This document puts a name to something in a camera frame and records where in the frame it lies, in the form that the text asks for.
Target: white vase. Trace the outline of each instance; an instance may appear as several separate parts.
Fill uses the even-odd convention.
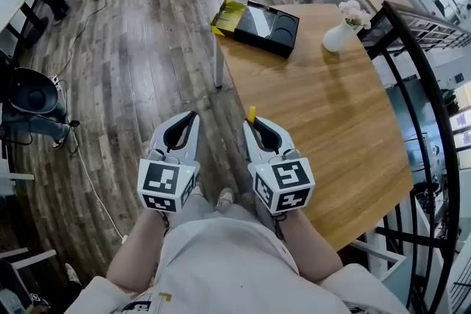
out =
[[[328,30],[322,38],[322,45],[331,52],[337,52],[342,48],[342,46],[347,42],[347,39],[354,31],[351,26],[349,26],[345,20],[340,25],[337,25],[335,28]]]

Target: metal railing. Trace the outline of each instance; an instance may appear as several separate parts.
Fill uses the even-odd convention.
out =
[[[455,49],[465,47],[471,42],[471,35],[438,18],[425,13],[394,4],[388,1],[383,3],[383,8],[372,18],[372,27],[369,30],[361,30],[358,37],[373,60],[383,55],[397,86],[406,103],[412,124],[417,134],[420,152],[423,160],[425,181],[428,186],[428,213],[430,216],[430,233],[428,236],[419,235],[417,231],[417,209],[415,196],[411,188],[412,233],[403,231],[399,205],[396,206],[396,229],[389,228],[387,218],[384,227],[378,227],[376,232],[386,237],[387,245],[395,252],[403,253],[403,243],[411,243],[412,248],[412,273],[411,286],[408,295],[407,307],[412,303],[416,313],[436,312],[437,307],[446,290],[447,280],[450,275],[453,258],[455,255],[456,241],[458,237],[459,223],[459,172],[458,158],[453,139],[453,131],[450,118],[446,110],[442,93],[433,74],[432,68],[424,54],[424,50],[442,48]],[[431,103],[436,125],[443,145],[443,155],[447,170],[447,188],[444,195],[448,197],[448,211],[445,214],[447,223],[446,238],[435,238],[435,201],[433,195],[431,163],[428,158],[423,132],[421,130],[417,113],[414,109],[406,85],[397,70],[391,53],[400,54],[407,51],[413,61],[428,101]],[[417,278],[417,247],[428,247],[428,260],[425,276]],[[443,256],[443,268],[438,285],[430,307],[425,304],[425,293],[431,275],[433,250],[439,249]]]

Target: white cable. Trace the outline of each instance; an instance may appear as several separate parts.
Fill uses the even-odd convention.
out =
[[[65,102],[65,96],[64,96],[64,90],[62,89],[62,87],[60,87],[60,92],[62,94],[62,99],[64,101],[64,104],[67,106],[66,102]],[[100,205],[102,206],[103,210],[105,211],[105,213],[107,214],[108,218],[110,219],[111,221],[111,224],[113,225],[113,228],[115,228],[115,231],[116,233],[118,233],[119,237],[121,238],[121,243],[124,243],[124,241],[126,240],[126,237],[127,236],[123,236],[119,230],[118,230],[118,227],[116,226],[115,222],[113,221],[113,218],[111,217],[110,213],[108,212],[106,206],[105,206],[105,203],[103,203],[103,201],[100,199],[98,193],[96,192],[96,188],[95,188],[95,185],[93,184],[93,181],[91,180],[90,178],[90,174],[88,173],[88,169],[87,169],[87,165],[85,164],[85,161],[83,160],[83,156],[82,156],[82,152],[80,151],[80,147],[79,147],[79,142],[77,140],[77,136],[75,135],[75,131],[74,131],[74,128],[71,127],[70,129],[70,132],[72,132],[72,135],[74,136],[74,140],[75,140],[75,143],[77,145],[77,152],[79,152],[79,157],[80,157],[80,161],[82,162],[82,166],[85,170],[85,174],[87,174],[87,178],[88,178],[88,181],[90,182],[90,186],[91,186],[91,189],[93,191],[93,193],[95,194],[95,197],[96,199],[98,200],[98,203],[100,203]]]

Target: white t-shirt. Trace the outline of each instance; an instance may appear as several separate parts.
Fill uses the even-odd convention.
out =
[[[154,286],[138,296],[95,277],[66,314],[406,314],[376,278],[348,265],[318,286],[299,275],[288,249],[262,225],[192,221],[165,238]]]

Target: gray pants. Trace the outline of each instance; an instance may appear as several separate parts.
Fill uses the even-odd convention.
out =
[[[250,221],[257,224],[260,223],[252,213],[238,204],[227,204],[214,209],[203,196],[190,195],[182,212],[169,216],[170,229],[189,221],[218,217],[234,218],[236,220]]]
[[[65,122],[65,108],[58,102],[50,113],[42,114],[41,117],[29,113],[20,113],[10,104],[4,104],[1,125],[22,132],[48,135],[54,140],[60,140],[67,136],[69,127]]]

